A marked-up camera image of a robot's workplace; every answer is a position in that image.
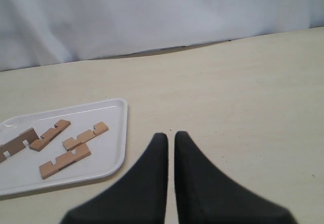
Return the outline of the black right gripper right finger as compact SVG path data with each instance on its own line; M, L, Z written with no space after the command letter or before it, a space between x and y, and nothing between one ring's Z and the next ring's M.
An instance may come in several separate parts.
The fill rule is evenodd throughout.
M175 135L174 182L179 223L296 223L219 170L185 131Z

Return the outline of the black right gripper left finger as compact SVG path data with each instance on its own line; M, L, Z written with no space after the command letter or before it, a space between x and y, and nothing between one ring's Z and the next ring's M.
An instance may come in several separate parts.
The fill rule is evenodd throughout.
M121 179L69 210L61 223L164 223L168 155L167 136L154 134L142 156Z

